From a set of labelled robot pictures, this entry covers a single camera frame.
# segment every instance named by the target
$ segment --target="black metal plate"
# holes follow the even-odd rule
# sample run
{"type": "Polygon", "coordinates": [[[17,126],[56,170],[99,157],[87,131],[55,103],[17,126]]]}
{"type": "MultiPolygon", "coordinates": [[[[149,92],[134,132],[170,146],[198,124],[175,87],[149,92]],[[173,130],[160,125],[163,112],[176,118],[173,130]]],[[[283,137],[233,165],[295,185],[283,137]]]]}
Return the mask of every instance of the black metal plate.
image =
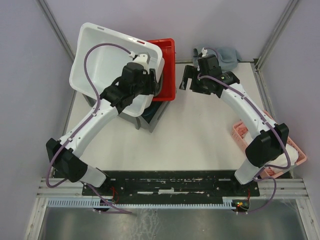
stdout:
{"type": "MultiPolygon", "coordinates": [[[[102,196],[112,196],[114,187],[119,204],[221,204],[222,197],[260,196],[258,184],[252,182],[247,188],[235,191],[229,179],[232,170],[220,171],[104,171],[109,180],[97,191],[102,196]],[[161,193],[162,190],[173,191],[161,193]]],[[[88,187],[83,196],[95,196],[88,187]]]]}

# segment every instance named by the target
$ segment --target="white bin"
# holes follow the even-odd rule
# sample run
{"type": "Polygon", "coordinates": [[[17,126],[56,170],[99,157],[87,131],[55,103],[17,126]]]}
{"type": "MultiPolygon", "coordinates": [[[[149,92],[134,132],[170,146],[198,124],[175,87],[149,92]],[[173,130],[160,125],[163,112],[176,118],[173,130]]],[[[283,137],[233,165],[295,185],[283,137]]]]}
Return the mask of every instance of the white bin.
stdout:
{"type": "MultiPolygon", "coordinates": [[[[80,29],[76,55],[69,78],[73,89],[96,99],[96,95],[85,75],[84,59],[89,49],[102,43],[118,44],[129,51],[134,51],[135,54],[149,53],[149,67],[155,69],[156,79],[159,81],[165,60],[162,57],[161,49],[157,45],[102,26],[85,23],[80,29]]],[[[102,93],[117,77],[121,76],[123,67],[131,61],[132,58],[129,57],[128,53],[117,47],[101,46],[93,50],[87,60],[87,71],[98,93],[102,93]]],[[[138,117],[144,112],[145,108],[150,106],[152,98],[153,95],[139,95],[123,112],[132,117],[138,117]]]]}

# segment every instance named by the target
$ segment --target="pink plastic basket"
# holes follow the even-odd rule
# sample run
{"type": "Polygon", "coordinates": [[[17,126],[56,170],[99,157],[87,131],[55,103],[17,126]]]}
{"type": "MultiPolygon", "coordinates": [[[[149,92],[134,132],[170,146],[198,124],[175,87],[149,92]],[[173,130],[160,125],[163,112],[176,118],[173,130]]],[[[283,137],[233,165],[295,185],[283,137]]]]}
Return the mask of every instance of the pink plastic basket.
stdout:
{"type": "MultiPolygon", "coordinates": [[[[264,111],[266,115],[268,115],[270,118],[272,118],[268,112],[264,111]]],[[[238,146],[242,149],[243,152],[245,152],[248,144],[246,141],[243,139],[243,136],[248,132],[247,127],[242,121],[237,122],[236,124],[233,125],[232,128],[232,137],[235,140],[235,142],[238,144],[238,146]]],[[[298,159],[294,164],[294,167],[304,163],[307,160],[307,156],[301,151],[301,149],[292,141],[290,137],[288,137],[287,144],[291,145],[298,151],[298,159]]],[[[288,170],[280,171],[278,173],[274,173],[269,167],[267,167],[261,174],[260,176],[262,178],[272,176],[273,178],[277,178],[287,172],[288,170]]]]}

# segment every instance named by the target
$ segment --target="wall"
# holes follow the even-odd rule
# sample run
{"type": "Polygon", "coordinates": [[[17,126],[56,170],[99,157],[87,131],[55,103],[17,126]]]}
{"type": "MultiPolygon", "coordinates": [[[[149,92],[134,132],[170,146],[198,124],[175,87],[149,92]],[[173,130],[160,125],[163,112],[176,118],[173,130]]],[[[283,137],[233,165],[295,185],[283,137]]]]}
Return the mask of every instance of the wall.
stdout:
{"type": "Polygon", "coordinates": [[[72,62],[34,0],[2,1],[0,32],[0,239],[21,240],[49,165],[46,141],[64,128],[72,62]]]}
{"type": "Polygon", "coordinates": [[[307,154],[296,169],[320,222],[320,1],[301,1],[273,49],[263,76],[276,119],[307,154]]]}
{"type": "Polygon", "coordinates": [[[236,48],[258,58],[289,0],[46,0],[73,51],[90,22],[143,40],[173,38],[176,59],[196,45],[236,48]]]}

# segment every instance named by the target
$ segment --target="gray cloth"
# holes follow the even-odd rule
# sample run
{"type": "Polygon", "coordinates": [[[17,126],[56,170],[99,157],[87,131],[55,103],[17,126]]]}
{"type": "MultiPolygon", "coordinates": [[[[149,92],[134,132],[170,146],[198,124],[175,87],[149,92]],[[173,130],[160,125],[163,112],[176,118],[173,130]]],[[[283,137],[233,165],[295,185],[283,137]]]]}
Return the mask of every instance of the gray cloth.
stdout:
{"type": "Polygon", "coordinates": [[[198,46],[193,49],[193,64],[194,66],[198,67],[199,55],[201,54],[202,48],[207,49],[207,55],[214,54],[217,56],[218,54],[218,61],[219,66],[221,67],[223,72],[231,71],[232,69],[236,68],[238,65],[238,61],[241,61],[242,58],[238,51],[232,47],[219,47],[219,48],[211,48],[205,46],[198,46]]]}

